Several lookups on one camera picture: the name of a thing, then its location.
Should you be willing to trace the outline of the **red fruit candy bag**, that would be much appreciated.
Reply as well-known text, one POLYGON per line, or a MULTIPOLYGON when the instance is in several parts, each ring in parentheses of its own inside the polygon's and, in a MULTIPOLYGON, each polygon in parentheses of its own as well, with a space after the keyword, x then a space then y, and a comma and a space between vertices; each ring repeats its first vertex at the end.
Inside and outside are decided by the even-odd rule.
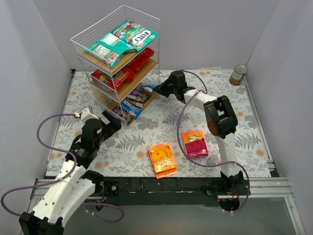
POLYGON ((122 83, 131 83, 134 79, 134 71, 129 67, 124 67, 112 77, 101 70, 96 70, 91 74, 92 83, 101 89, 111 88, 118 90, 122 83))

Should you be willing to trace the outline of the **green Fox's mint candy bag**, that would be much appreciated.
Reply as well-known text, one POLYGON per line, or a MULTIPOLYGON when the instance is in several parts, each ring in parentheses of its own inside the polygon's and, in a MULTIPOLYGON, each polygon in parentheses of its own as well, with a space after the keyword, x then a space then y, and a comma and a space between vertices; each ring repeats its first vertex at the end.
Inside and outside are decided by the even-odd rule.
POLYGON ((111 33, 134 47, 136 51, 141 51, 159 36, 152 29, 144 27, 130 19, 126 19, 122 24, 113 29, 111 33))

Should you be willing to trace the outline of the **purple M&M's candy bag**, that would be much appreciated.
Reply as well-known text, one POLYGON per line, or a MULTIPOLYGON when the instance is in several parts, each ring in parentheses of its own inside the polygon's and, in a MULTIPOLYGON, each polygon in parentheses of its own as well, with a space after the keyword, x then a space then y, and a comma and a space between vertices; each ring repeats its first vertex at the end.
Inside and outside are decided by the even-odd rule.
POLYGON ((120 106, 115 106, 112 111, 117 114, 119 117, 121 117, 126 124, 130 123, 133 121, 134 119, 134 115, 131 115, 130 113, 128 113, 127 111, 125 111, 124 109, 121 109, 120 106))

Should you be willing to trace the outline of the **red fruit candy bag corner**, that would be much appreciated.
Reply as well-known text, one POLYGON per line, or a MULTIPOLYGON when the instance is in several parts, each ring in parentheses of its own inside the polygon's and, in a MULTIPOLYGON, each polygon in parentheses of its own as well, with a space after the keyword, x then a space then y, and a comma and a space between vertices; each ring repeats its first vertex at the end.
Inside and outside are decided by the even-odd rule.
POLYGON ((155 51, 149 47, 145 48, 139 55, 127 64, 133 71, 139 71, 141 67, 154 55, 155 51))

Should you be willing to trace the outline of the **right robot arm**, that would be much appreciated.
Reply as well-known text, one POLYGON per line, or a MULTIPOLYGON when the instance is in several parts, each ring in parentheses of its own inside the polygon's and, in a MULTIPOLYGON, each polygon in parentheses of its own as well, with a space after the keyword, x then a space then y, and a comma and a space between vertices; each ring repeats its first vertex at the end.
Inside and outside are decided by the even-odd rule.
POLYGON ((184 108, 191 105, 204 111, 207 127, 218 144, 221 163, 203 165, 192 159, 190 161, 207 168, 219 166, 223 190, 226 192, 236 191, 243 183, 244 176, 235 149, 238 120, 228 97, 225 95, 211 96, 207 93, 207 88, 201 91, 188 86, 182 70, 170 73, 164 82, 154 88, 154 91, 165 97, 169 97, 171 94, 175 95, 177 100, 185 104, 184 108))

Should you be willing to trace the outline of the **blue candy bar wrapper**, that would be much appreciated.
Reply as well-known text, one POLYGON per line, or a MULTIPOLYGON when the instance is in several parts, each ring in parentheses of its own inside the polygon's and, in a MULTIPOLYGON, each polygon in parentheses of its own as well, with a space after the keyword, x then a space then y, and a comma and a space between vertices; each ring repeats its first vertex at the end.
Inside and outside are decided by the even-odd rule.
POLYGON ((134 116, 134 119, 137 119, 142 113, 141 109, 132 105, 130 102, 126 100, 121 103, 121 106, 122 106, 122 109, 125 110, 128 114, 134 116))

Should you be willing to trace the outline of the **teal mint candy bag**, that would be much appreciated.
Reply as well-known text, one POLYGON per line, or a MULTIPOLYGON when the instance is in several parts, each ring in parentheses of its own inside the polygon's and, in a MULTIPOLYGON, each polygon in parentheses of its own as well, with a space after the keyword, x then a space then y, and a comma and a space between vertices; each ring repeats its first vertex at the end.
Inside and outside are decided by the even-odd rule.
POLYGON ((124 53, 135 52, 135 48, 112 33, 106 33, 85 51, 112 69, 119 63, 124 53))

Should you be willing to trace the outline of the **brown chocolate bar wrapper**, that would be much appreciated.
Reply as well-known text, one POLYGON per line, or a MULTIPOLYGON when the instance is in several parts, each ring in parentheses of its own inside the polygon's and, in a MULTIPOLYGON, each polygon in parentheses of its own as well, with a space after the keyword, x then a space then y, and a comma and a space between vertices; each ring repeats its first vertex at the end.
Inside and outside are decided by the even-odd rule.
POLYGON ((132 104, 133 106, 142 109, 143 108, 143 104, 145 103, 145 99, 143 99, 142 97, 137 97, 134 95, 127 95, 126 100, 132 104))

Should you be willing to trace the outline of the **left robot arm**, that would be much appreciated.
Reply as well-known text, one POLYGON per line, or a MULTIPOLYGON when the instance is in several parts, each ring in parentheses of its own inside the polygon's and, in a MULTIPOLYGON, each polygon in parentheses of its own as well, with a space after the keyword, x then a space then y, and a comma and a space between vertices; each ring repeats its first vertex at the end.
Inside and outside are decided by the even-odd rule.
POLYGON ((61 235, 73 213, 90 195, 105 190, 104 176, 88 167, 97 156, 101 144, 121 129, 117 115, 104 111, 97 117, 89 108, 74 117, 82 121, 82 133, 74 138, 60 173, 41 201, 19 217, 25 235, 61 235))

